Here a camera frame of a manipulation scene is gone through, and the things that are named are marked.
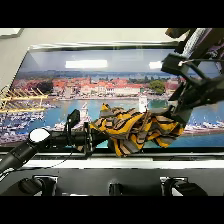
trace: television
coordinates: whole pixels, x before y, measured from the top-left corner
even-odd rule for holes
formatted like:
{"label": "television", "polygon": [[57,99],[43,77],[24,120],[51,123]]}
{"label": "television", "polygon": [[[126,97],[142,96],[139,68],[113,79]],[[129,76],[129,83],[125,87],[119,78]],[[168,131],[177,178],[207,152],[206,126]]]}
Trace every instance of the television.
{"label": "television", "polygon": [[[177,76],[161,72],[161,61],[174,53],[177,44],[112,42],[31,46],[10,90],[22,95],[35,91],[37,96],[47,96],[40,97],[41,107],[45,109],[0,113],[1,152],[20,144],[34,128],[62,129],[68,113],[74,109],[80,110],[81,121],[91,122],[99,118],[103,103],[139,110],[142,95],[147,96],[149,110],[167,107],[169,97],[179,84]],[[214,62],[201,62],[199,68],[209,77],[221,75],[219,65]],[[192,70],[189,74],[196,76]],[[40,103],[36,99],[24,102],[34,101]],[[143,152],[223,152],[223,121],[224,102],[195,108],[188,130],[170,147],[159,148],[148,141]],[[97,150],[109,153],[107,141],[98,145]]]}

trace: yellow and black cloth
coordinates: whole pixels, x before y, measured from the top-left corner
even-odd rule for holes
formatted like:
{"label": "yellow and black cloth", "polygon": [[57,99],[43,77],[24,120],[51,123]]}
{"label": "yellow and black cloth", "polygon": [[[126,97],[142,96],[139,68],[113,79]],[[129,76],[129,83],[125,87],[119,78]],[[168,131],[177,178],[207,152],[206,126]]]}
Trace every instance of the yellow and black cloth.
{"label": "yellow and black cloth", "polygon": [[103,104],[100,118],[90,124],[109,135],[108,146],[118,156],[136,153],[146,141],[153,141],[161,147],[168,147],[184,131],[184,125],[166,118],[164,112],[140,113],[132,108],[128,111],[122,107],[110,108]]}

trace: sea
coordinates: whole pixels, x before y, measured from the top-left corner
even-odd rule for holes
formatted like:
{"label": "sea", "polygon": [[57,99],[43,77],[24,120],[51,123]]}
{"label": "sea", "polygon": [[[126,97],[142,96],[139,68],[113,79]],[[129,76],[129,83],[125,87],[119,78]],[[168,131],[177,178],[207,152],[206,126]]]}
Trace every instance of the sea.
{"label": "sea", "polygon": [[[55,123],[65,121],[67,114],[71,113],[74,109],[81,109],[83,104],[87,103],[88,114],[92,120],[99,118],[100,108],[103,103],[108,103],[110,107],[121,106],[125,110],[130,108],[138,109],[138,100],[68,100],[68,101],[55,101],[53,104],[57,108],[47,109],[44,112],[43,120],[36,120],[30,123],[29,126],[25,127],[24,130],[18,130],[16,133],[30,132],[31,130],[43,127],[51,126],[54,127]],[[167,106],[166,100],[150,100],[148,102],[148,108],[163,108]],[[201,106],[195,108],[192,112],[189,120],[190,124],[202,124],[205,122],[216,123],[216,121],[224,120],[224,102],[219,102],[215,105]],[[223,147],[224,146],[224,134],[213,134],[202,136],[182,136],[177,138],[171,147]],[[98,147],[107,147],[107,142],[103,142]],[[145,147],[155,147],[154,143],[147,142]]]}

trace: sky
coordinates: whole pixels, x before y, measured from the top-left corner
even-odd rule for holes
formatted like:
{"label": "sky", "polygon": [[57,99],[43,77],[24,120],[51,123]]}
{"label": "sky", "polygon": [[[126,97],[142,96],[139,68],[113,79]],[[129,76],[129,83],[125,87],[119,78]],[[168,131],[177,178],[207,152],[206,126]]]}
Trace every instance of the sky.
{"label": "sky", "polygon": [[[150,69],[149,62],[162,61],[174,49],[130,49],[130,50],[82,50],[82,51],[52,51],[28,53],[21,65],[21,72],[29,71],[74,71],[81,69],[65,68],[66,61],[74,60],[107,60],[107,68],[97,68],[97,71],[107,72],[160,72],[160,69]],[[208,74],[218,74],[214,63],[203,62],[199,68]]]}

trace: photograph of marina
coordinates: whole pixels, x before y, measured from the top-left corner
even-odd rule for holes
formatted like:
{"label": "photograph of marina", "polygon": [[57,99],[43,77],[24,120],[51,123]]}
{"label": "photograph of marina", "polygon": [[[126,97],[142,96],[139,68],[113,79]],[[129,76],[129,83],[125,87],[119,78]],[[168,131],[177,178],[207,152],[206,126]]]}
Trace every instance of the photograph of marina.
{"label": "photograph of marina", "polygon": [[[145,97],[147,108],[165,108],[168,99],[178,87],[176,76],[146,68],[145,61],[163,60],[172,49],[141,50],[122,52],[86,51],[83,53],[33,52],[26,55],[10,90],[32,92],[40,90],[46,96],[41,100],[41,111],[0,113],[0,146],[16,145],[24,141],[34,128],[61,131],[68,113],[74,109],[81,112],[84,122],[99,118],[103,103],[110,107],[140,109],[141,98]],[[92,58],[107,59],[106,68],[68,68],[66,61]],[[204,72],[211,77],[219,75],[215,65],[202,64]],[[34,100],[26,99],[25,104]],[[224,146],[224,102],[195,108],[184,134],[171,147]],[[98,147],[107,147],[103,142]],[[147,142],[145,147],[157,147]]]}

